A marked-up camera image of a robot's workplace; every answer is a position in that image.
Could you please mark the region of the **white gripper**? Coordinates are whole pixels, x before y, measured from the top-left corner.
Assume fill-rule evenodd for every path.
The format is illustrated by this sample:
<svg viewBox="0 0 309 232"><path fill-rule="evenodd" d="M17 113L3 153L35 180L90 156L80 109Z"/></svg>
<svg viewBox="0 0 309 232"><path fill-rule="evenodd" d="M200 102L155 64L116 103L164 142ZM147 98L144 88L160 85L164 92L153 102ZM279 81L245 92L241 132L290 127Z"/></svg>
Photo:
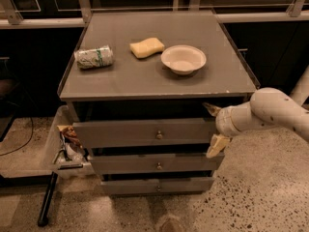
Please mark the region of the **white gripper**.
<svg viewBox="0 0 309 232"><path fill-rule="evenodd" d="M216 117L215 125L221 134L214 134L211 138L207 157L216 157L231 142L231 137L241 134L246 125L246 106L221 107L203 102L203 107L212 117Z"/></svg>

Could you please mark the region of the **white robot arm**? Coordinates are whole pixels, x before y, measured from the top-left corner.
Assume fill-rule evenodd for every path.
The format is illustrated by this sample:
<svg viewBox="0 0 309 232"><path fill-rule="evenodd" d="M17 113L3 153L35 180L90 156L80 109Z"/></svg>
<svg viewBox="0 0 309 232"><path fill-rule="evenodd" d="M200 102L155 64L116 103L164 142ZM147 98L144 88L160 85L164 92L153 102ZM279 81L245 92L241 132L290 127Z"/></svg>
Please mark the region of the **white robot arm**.
<svg viewBox="0 0 309 232"><path fill-rule="evenodd" d="M308 97L309 67L289 96L275 88L261 88L252 94L248 102L239 105L218 107L204 102L203 106L215 118L219 131L211 138L207 157L217 156L234 136L244 131L281 126L309 141L309 111L302 107Z"/></svg>

